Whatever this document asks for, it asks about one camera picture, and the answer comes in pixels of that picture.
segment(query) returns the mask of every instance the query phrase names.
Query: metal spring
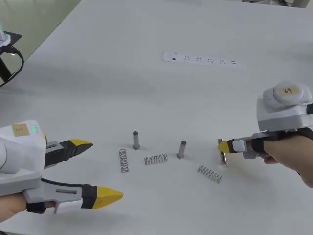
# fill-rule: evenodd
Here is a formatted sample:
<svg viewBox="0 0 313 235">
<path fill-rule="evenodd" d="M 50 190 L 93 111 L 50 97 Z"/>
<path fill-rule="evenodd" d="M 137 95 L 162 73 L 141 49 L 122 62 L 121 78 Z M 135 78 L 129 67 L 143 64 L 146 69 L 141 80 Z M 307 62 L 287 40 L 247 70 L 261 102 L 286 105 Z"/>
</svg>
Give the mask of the metal spring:
<svg viewBox="0 0 313 235">
<path fill-rule="evenodd" d="M 209 168 L 200 165 L 198 172 L 202 173 L 203 175 L 207 176 L 209 179 L 213 180 L 216 183 L 220 183 L 222 180 L 222 177 L 218 175 L 216 172 L 210 170 Z"/>
<path fill-rule="evenodd" d="M 160 155 L 155 155 L 151 157 L 146 157 L 145 158 L 145 165 L 150 165 L 154 163 L 162 163 L 167 161 L 167 154 L 160 154 Z"/>
<path fill-rule="evenodd" d="M 126 155 L 126 149 L 120 149 L 118 151 L 119 154 L 119 161 L 121 165 L 121 171 L 122 173 L 128 172 L 128 162 L 127 162 L 127 155 Z"/>
</svg>

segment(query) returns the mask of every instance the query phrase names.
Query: hand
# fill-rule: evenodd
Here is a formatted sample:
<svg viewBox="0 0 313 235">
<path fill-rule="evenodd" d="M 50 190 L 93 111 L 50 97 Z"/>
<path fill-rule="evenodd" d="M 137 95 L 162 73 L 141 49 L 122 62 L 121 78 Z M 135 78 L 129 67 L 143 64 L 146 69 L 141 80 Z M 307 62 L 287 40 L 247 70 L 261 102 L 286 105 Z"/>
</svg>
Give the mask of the hand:
<svg viewBox="0 0 313 235">
<path fill-rule="evenodd" d="M 26 209 L 26 200 L 22 194 L 0 197 L 0 222 L 3 222 Z"/>
<path fill-rule="evenodd" d="M 264 150 L 270 156 L 266 164 L 281 163 L 295 170 L 303 182 L 313 188 L 313 140 L 294 136 L 280 141 L 264 141 Z"/>
</svg>

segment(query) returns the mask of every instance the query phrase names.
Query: green floor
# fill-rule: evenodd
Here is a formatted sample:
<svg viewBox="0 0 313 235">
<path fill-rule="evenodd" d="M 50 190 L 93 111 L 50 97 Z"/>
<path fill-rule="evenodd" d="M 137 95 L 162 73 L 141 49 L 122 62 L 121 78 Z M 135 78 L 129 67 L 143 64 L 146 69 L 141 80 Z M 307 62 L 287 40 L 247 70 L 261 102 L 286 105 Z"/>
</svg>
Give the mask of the green floor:
<svg viewBox="0 0 313 235">
<path fill-rule="evenodd" d="M 0 0 L 0 20 L 5 31 L 22 35 L 15 47 L 27 59 L 81 0 Z M 17 56 L 1 56 L 11 71 Z"/>
</svg>

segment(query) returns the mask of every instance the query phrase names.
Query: power outlet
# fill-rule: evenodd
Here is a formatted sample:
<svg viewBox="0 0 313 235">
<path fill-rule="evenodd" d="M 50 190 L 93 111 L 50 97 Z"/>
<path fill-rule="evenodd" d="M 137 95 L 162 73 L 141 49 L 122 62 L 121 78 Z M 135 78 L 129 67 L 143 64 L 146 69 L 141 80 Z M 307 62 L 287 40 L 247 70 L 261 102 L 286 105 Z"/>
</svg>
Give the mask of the power outlet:
<svg viewBox="0 0 313 235">
<path fill-rule="evenodd" d="M 166 52 L 163 54 L 163 61 L 166 62 L 183 62 L 195 65 L 218 66 L 225 68 L 244 69 L 245 66 L 237 60 L 228 60 L 215 58 L 207 55 L 186 55 L 176 52 Z"/>
</svg>

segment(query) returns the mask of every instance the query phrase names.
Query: metal cylinder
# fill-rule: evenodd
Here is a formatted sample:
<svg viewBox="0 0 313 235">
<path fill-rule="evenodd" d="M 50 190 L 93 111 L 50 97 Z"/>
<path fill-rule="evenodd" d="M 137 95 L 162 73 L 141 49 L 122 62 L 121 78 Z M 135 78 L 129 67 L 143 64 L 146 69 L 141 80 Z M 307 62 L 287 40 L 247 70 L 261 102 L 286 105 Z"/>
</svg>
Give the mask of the metal cylinder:
<svg viewBox="0 0 313 235">
<path fill-rule="evenodd" d="M 223 142 L 223 139 L 218 139 L 217 142 L 218 142 L 218 144 L 220 144 Z M 220 158 L 221 158 L 221 164 L 227 165 L 226 154 L 220 151 Z"/>
<path fill-rule="evenodd" d="M 139 145 L 139 138 L 138 138 L 138 132 L 137 131 L 133 132 L 133 140 L 134 140 L 133 149 L 139 150 L 140 145 Z"/>
<path fill-rule="evenodd" d="M 180 147 L 179 147 L 179 151 L 176 154 L 176 157 L 178 159 L 183 159 L 184 158 L 184 152 L 185 152 L 185 148 L 186 148 L 187 142 L 186 141 L 182 141 L 180 143 Z"/>
</svg>

